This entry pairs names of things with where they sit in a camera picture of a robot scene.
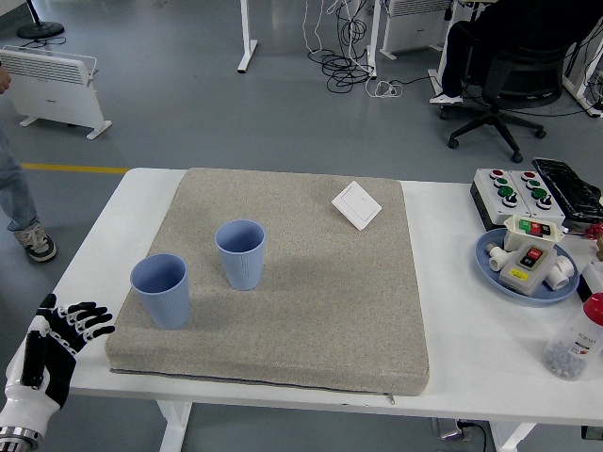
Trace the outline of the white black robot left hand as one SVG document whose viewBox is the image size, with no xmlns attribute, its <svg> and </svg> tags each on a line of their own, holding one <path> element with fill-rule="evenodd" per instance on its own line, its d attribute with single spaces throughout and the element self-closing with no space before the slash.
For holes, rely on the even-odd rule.
<svg viewBox="0 0 603 452">
<path fill-rule="evenodd" d="M 57 297 L 47 295 L 8 365 L 1 427 L 42 436 L 68 398 L 76 355 L 114 330 L 107 307 L 93 301 L 58 306 Z"/>
</svg>

